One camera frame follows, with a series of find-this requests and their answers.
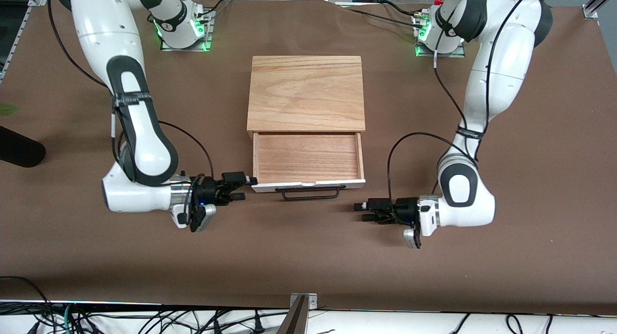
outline black cylinder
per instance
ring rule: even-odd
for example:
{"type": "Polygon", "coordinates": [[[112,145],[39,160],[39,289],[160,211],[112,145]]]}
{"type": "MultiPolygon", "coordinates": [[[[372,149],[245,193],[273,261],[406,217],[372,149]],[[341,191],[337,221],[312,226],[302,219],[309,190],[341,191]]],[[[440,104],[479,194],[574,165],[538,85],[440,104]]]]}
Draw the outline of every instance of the black cylinder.
{"type": "Polygon", "coordinates": [[[45,158],[42,143],[0,127],[0,160],[30,168],[45,158]]]}

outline wooden lid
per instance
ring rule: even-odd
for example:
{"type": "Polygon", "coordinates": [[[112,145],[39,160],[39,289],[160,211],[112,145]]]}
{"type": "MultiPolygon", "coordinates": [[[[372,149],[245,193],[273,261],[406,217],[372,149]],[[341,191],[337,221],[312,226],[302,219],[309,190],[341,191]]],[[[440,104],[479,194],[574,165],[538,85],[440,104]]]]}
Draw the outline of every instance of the wooden lid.
{"type": "Polygon", "coordinates": [[[364,132],[361,58],[253,57],[247,131],[364,132]]]}

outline drawer handle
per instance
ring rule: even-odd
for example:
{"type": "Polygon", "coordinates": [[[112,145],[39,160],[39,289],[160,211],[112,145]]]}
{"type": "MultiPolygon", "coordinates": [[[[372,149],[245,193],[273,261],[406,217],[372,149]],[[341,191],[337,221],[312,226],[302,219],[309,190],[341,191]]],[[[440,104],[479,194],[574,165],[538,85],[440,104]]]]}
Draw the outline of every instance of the drawer handle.
{"type": "Polygon", "coordinates": [[[341,194],[341,189],[345,189],[344,185],[340,186],[330,186],[330,187],[313,187],[313,188],[277,188],[276,191],[282,194],[282,198],[284,200],[316,200],[316,199],[335,199],[339,198],[339,194],[341,194]],[[303,196],[303,197],[288,197],[287,193],[298,193],[298,192],[317,192],[317,191],[336,191],[336,194],[331,194],[329,196],[303,196]]]}

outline green leaf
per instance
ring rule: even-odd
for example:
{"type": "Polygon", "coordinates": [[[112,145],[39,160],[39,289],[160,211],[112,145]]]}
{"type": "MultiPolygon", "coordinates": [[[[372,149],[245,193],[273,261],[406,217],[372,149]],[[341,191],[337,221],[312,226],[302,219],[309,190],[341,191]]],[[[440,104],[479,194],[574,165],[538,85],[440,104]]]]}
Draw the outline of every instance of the green leaf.
{"type": "Polygon", "coordinates": [[[17,106],[9,105],[9,104],[0,104],[0,116],[8,116],[15,114],[19,111],[17,106]]]}

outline wooden drawer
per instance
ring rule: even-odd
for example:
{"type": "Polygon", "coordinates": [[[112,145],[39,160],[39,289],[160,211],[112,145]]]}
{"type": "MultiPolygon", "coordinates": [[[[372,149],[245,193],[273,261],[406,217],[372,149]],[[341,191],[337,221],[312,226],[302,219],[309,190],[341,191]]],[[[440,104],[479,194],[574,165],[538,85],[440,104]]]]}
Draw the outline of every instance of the wooden drawer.
{"type": "Polygon", "coordinates": [[[359,133],[253,133],[256,192],[285,188],[360,188],[364,183],[359,133]]]}

